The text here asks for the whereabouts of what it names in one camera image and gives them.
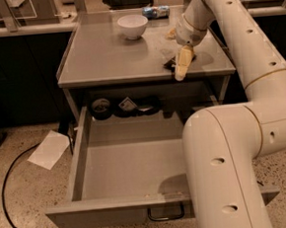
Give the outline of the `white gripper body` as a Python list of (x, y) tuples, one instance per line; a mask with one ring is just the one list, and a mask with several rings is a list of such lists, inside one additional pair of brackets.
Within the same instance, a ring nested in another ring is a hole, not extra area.
[(178, 44), (197, 46), (207, 34), (207, 21), (200, 16), (181, 14), (175, 32)]

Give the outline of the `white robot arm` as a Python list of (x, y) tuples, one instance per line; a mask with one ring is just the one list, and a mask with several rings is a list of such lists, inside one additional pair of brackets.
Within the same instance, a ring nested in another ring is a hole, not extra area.
[(198, 45), (217, 22), (247, 99), (195, 112), (183, 127), (198, 228), (272, 228), (251, 162), (286, 148), (286, 61), (240, 0), (189, 0), (177, 41)]

